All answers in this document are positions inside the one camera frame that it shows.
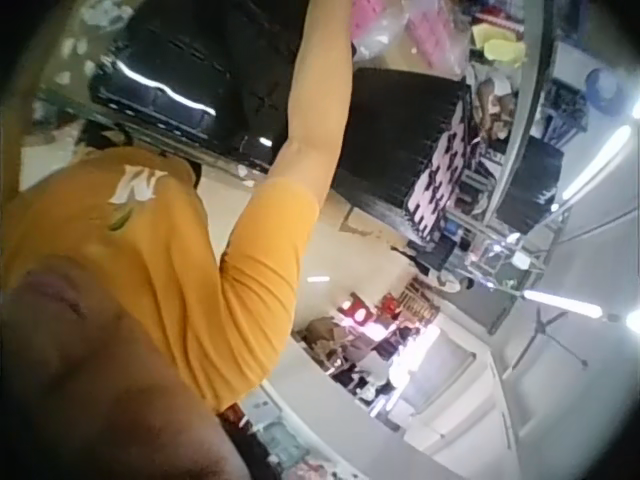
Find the white logo print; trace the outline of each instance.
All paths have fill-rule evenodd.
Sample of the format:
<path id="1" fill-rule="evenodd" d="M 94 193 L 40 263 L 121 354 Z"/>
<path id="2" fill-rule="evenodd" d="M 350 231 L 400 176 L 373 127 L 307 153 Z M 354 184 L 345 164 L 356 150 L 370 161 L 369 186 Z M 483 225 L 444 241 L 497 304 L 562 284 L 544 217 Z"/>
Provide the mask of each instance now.
<path id="1" fill-rule="evenodd" d="M 152 171 L 147 167 L 125 165 L 125 174 L 120 179 L 116 193 L 111 197 L 109 203 L 116 205 L 123 205 L 127 203 L 133 191 L 134 198 L 139 202 L 146 202 L 155 198 L 153 192 L 158 179 L 167 174 L 167 172 L 161 172 L 159 170 L 153 170 L 151 178 L 149 173 Z"/>

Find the plastic bag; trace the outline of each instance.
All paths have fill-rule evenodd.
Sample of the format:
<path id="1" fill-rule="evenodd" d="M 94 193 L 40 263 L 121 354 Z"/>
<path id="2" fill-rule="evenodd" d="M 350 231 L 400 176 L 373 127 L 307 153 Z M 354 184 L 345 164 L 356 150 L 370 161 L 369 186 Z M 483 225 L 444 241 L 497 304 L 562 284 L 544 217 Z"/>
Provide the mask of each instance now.
<path id="1" fill-rule="evenodd" d="M 443 76 L 461 78 L 469 64 L 471 30 L 455 21 L 455 7 L 444 0 L 407 0 L 407 31 L 429 66 Z"/>
<path id="2" fill-rule="evenodd" d="M 354 60 L 369 60 L 383 53 L 409 19 L 402 4 L 386 7 L 382 0 L 354 0 L 351 39 Z"/>
<path id="3" fill-rule="evenodd" d="M 469 63 L 471 30 L 455 21 L 457 10 L 445 0 L 353 0 L 355 60 L 382 53 L 406 27 L 416 53 L 442 76 L 461 78 Z"/>

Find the white wall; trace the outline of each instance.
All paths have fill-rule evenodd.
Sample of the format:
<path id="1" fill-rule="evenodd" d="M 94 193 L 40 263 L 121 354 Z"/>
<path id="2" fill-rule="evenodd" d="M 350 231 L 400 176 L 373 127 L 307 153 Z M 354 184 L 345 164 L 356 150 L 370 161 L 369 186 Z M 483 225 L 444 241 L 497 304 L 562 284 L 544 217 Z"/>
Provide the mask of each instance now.
<path id="1" fill-rule="evenodd" d="M 292 340 L 264 388 L 332 450 L 330 456 L 337 455 L 371 480 L 461 480 L 369 417 Z"/>

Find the shopper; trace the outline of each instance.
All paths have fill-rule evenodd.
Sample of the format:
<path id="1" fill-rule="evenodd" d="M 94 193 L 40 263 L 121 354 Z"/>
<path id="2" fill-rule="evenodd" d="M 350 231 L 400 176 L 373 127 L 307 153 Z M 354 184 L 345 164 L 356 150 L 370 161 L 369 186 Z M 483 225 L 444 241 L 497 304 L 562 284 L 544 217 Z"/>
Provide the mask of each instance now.
<path id="1" fill-rule="evenodd" d="M 2 407 L 30 468 L 247 478 L 211 412 L 257 387 L 289 336 L 347 121 L 350 6 L 310 1 L 289 138 L 220 265 L 193 172 L 176 158 L 108 149 L 7 206 Z"/>

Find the fluorescent light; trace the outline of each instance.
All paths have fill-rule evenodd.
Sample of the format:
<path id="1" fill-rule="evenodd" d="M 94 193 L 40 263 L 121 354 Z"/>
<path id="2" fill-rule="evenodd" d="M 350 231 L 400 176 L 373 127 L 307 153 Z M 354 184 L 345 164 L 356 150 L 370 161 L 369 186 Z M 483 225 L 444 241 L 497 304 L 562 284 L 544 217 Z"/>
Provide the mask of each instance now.
<path id="1" fill-rule="evenodd" d="M 309 283 L 325 283 L 331 280 L 331 277 L 327 277 L 325 275 L 320 275 L 317 277 L 307 277 L 307 282 Z"/>
<path id="2" fill-rule="evenodd" d="M 562 308 L 563 310 L 579 313 L 580 315 L 585 315 L 591 318 L 600 318 L 604 313 L 597 305 L 580 302 L 578 300 L 571 300 L 569 298 L 557 297 L 555 295 L 549 295 L 548 293 L 525 290 L 523 295 L 527 300 L 533 300 L 534 302 L 544 303 L 545 305 L 551 305 L 552 307 Z"/>
<path id="3" fill-rule="evenodd" d="M 507 237 L 507 243 L 516 243 L 520 238 L 520 232 L 512 233 Z"/>
<path id="4" fill-rule="evenodd" d="M 634 105 L 631 115 L 633 115 L 633 118 L 635 118 L 636 120 L 640 120 L 640 99 L 638 99 L 638 101 Z"/>
<path id="5" fill-rule="evenodd" d="M 620 151 L 620 149 L 627 143 L 631 136 L 631 127 L 625 125 L 616 130 L 616 133 L 611 135 L 611 138 L 605 143 L 604 147 L 598 152 L 596 158 L 585 168 L 578 178 L 576 178 L 569 188 L 562 193 L 564 200 L 569 200 L 573 197 L 582 187 L 584 187 L 589 180 L 591 180 L 600 170 L 602 170 L 607 163 Z"/>
<path id="6" fill-rule="evenodd" d="M 640 309 L 627 316 L 627 327 L 640 334 Z"/>
<path id="7" fill-rule="evenodd" d="M 135 80 L 136 82 L 142 83 L 143 85 L 146 85 L 146 86 L 151 87 L 151 88 L 159 88 L 164 93 L 166 93 L 171 98 L 173 98 L 175 101 L 180 102 L 183 105 L 186 105 L 187 107 L 195 108 L 196 110 L 205 111 L 205 112 L 210 113 L 211 115 L 213 115 L 215 117 L 216 111 L 213 108 L 208 107 L 206 105 L 202 105 L 201 103 L 196 103 L 196 102 L 194 102 L 192 100 L 189 100 L 188 98 L 185 98 L 182 95 L 174 92 L 173 90 L 171 90 L 166 85 L 164 85 L 162 83 L 159 83 L 159 82 L 156 82 L 154 80 L 150 80 L 150 79 L 148 79 L 146 77 L 143 77 L 139 73 L 136 73 L 133 70 L 131 70 L 124 63 L 122 63 L 120 60 L 116 60 L 116 65 L 122 71 L 122 73 L 124 73 L 130 79 Z"/>

